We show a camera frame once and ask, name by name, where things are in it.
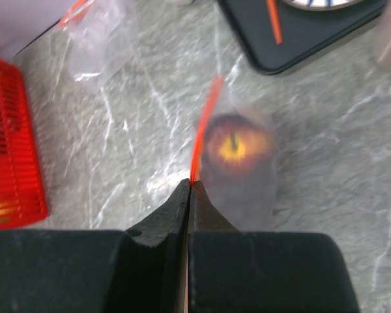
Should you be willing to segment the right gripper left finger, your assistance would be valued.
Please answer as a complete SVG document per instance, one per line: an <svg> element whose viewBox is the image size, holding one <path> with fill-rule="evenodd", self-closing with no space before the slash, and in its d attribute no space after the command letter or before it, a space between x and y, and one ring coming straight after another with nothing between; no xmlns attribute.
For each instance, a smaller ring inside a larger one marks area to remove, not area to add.
<svg viewBox="0 0 391 313"><path fill-rule="evenodd" d="M0 312L183 312L190 191L124 231L0 231Z"/></svg>

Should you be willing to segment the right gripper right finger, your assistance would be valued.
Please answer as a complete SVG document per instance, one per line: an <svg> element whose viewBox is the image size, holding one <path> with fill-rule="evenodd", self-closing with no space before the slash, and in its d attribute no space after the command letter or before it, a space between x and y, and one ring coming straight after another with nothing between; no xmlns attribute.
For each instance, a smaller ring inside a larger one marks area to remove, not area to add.
<svg viewBox="0 0 391 313"><path fill-rule="evenodd" d="M190 312L358 312L340 248L313 232L238 231L192 186Z"/></svg>

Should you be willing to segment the clear zip bag orange zipper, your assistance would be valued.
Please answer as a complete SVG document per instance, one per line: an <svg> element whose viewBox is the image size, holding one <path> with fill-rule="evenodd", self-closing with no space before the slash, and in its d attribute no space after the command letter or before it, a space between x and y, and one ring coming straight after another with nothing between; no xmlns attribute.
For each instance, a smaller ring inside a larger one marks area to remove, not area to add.
<svg viewBox="0 0 391 313"><path fill-rule="evenodd" d="M278 142L270 114L234 99L217 74L193 126L191 182L203 183L211 204L236 229L268 230L278 189Z"/></svg>

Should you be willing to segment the dark red apple toy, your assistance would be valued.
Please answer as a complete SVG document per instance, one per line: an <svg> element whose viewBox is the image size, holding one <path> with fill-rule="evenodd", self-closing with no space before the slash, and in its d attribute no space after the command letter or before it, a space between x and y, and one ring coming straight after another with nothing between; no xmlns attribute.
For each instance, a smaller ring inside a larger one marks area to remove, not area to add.
<svg viewBox="0 0 391 313"><path fill-rule="evenodd" d="M276 150L273 131L239 113L218 114L202 139L199 179L214 184L242 179L264 166Z"/></svg>

